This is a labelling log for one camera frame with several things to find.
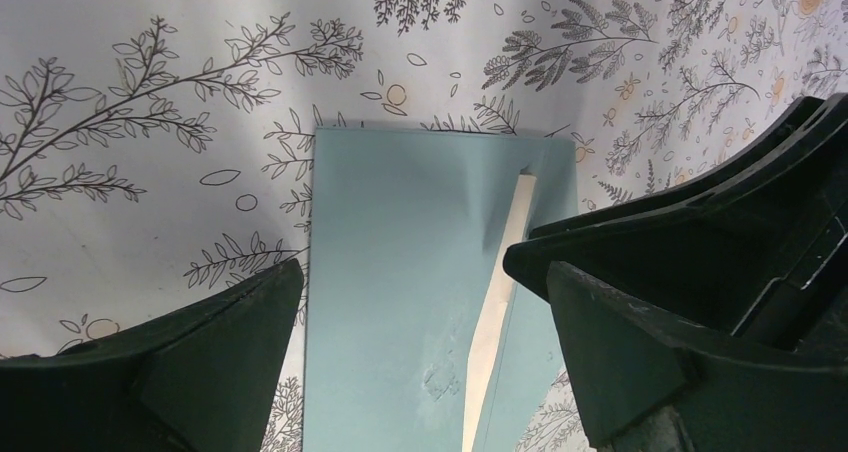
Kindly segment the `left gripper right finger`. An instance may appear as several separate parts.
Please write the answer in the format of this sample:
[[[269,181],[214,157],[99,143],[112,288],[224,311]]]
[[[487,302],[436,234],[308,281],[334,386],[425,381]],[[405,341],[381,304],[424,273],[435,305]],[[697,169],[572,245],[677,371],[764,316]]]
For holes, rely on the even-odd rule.
[[[589,444],[606,451],[843,451],[845,364],[695,324],[566,263],[547,288]]]

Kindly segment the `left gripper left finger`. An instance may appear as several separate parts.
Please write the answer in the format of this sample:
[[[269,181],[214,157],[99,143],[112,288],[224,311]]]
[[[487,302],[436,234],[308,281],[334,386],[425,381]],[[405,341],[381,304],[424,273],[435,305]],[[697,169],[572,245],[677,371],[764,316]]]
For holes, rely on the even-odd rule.
[[[1,363],[5,451],[257,451],[304,275],[274,265],[162,317]]]

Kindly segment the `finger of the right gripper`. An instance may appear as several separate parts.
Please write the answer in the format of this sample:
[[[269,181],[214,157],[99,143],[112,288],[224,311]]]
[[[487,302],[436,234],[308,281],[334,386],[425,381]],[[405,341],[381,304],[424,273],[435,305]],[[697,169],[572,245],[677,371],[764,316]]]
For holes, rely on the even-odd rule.
[[[847,337],[847,97],[795,100],[684,184],[534,229],[505,271],[541,298],[566,262],[662,309],[783,350]]]

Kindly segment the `cream paper letter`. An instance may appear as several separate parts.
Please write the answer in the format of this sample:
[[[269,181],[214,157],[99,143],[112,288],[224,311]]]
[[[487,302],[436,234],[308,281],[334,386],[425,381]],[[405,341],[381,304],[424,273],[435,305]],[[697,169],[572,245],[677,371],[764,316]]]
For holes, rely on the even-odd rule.
[[[490,282],[477,320],[466,369],[462,451],[472,452],[490,378],[498,355],[501,332],[515,282],[503,270],[507,249],[521,241],[527,227],[536,178],[520,174],[510,204]]]

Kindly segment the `teal green envelope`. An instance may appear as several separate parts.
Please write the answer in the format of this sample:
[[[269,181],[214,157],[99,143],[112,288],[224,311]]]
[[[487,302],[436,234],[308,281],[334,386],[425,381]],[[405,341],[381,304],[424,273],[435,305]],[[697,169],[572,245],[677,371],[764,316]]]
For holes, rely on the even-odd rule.
[[[563,364],[548,305],[508,282],[496,359],[469,370],[490,285],[528,230],[576,213],[565,139],[316,133],[307,451],[512,451]]]

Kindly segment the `floral patterned table mat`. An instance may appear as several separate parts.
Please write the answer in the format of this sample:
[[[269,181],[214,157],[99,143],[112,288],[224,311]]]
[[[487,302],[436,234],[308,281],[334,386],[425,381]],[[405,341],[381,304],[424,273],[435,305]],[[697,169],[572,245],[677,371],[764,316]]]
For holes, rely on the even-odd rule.
[[[1,363],[294,259],[257,451],[307,451],[318,130],[568,140],[577,210],[559,222],[694,180],[837,93],[847,0],[1,0]],[[557,338],[512,451],[606,451]]]

